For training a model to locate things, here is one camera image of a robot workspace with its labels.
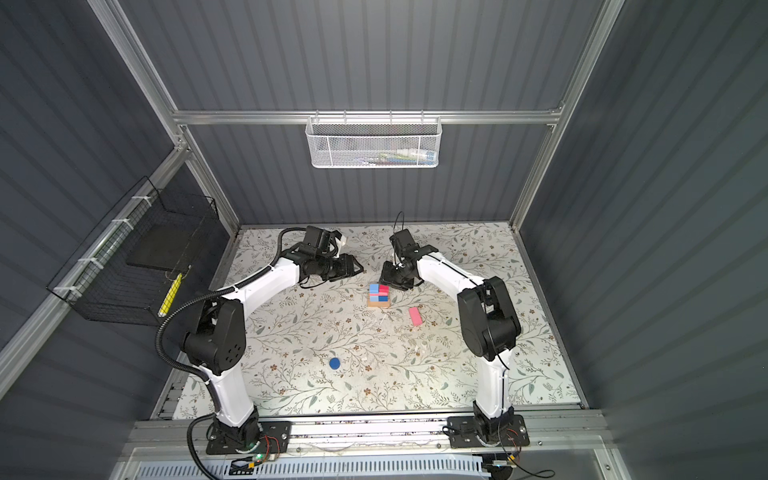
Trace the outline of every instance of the yellow connector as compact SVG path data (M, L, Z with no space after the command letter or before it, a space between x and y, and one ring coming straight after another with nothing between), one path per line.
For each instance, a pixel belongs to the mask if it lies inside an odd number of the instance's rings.
M168 293L165 296L165 300L163 300L163 305L160 307L160 311L157 312L157 316L160 318L166 316L168 314L168 310L170 310L171 304L174 302L174 298L176 298L176 293L179 291L179 286L181 285L181 279L184 278L181 273L176 275L176 280L170 285L170 288L168 289Z

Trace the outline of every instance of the black mounting plate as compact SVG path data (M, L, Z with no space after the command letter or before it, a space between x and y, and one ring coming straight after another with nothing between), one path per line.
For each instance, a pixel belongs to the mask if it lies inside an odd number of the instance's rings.
M448 417L448 426L459 431L467 432L449 435L452 449L469 449L489 446L483 445L483 443L480 442L477 433L475 433L475 422L473 417L466 415L460 417ZM507 425L502 425L499 429L499 433L502 437L502 445L505 447L527 447L531 444L531 440L528 437L528 429L525 427L525 420L522 415L513 415L512 422Z
M291 422L259 422L261 424L261 435L267 435L277 439L280 444L280 453L288 451L288 441L290 440L290 427ZM227 438L223 435L213 440L208 441L208 446L205 448L207 455L241 455L235 450L239 445L231 444L227 441ZM256 447L252 453L248 455L255 455L257 453L266 453L266 442L261 443ZM277 453L277 446L275 442L270 440L270 454Z

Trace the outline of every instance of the floral patterned tablecloth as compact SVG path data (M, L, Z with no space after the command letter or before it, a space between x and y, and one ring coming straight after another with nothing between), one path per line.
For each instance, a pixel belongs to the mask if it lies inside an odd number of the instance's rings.
M541 310L506 223L406 225L461 267L507 284L522 334L510 366L515 405L577 403L578 394ZM370 283L391 258L391 227L341 227L343 252L360 275L310 290L291 287L246 320L243 377L262 415L465 407L476 391L475 357L462 340L455 300L432 284L390 290L388 309L366 305ZM227 277L234 283L274 256L278 229L245 230ZM301 233L287 233L286 246ZM310 284L319 281L310 278ZM414 327L408 308L424 323ZM337 357L341 366L329 367ZM190 376L174 413L189 419L213 411L207 390Z

